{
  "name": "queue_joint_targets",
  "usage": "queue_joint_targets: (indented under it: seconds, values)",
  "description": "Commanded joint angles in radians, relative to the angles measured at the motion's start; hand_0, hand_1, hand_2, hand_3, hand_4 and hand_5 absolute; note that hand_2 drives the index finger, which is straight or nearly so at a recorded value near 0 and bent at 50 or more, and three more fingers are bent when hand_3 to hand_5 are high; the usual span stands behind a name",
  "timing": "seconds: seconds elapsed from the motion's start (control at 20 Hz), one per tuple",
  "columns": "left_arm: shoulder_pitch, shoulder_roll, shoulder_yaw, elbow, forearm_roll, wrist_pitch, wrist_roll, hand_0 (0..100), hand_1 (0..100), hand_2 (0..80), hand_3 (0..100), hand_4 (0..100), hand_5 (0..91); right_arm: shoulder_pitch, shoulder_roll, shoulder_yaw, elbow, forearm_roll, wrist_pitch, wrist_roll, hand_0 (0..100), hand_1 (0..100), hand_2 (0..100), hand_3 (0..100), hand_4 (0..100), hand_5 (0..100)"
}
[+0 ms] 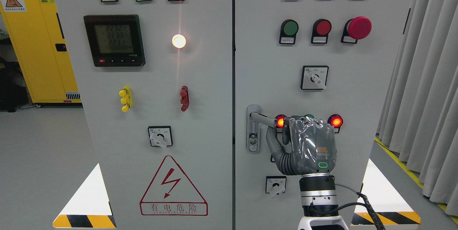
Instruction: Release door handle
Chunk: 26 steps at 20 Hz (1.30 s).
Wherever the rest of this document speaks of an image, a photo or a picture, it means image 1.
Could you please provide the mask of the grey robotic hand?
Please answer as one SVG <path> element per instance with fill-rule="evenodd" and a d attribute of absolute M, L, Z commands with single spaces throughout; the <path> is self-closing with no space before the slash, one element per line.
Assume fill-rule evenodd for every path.
<path fill-rule="evenodd" d="M 266 140 L 278 170 L 286 176 L 330 173 L 336 166 L 334 128 L 319 118 L 287 117 L 283 138 L 292 144 L 286 152 L 277 139 L 277 130 L 268 126 Z"/>

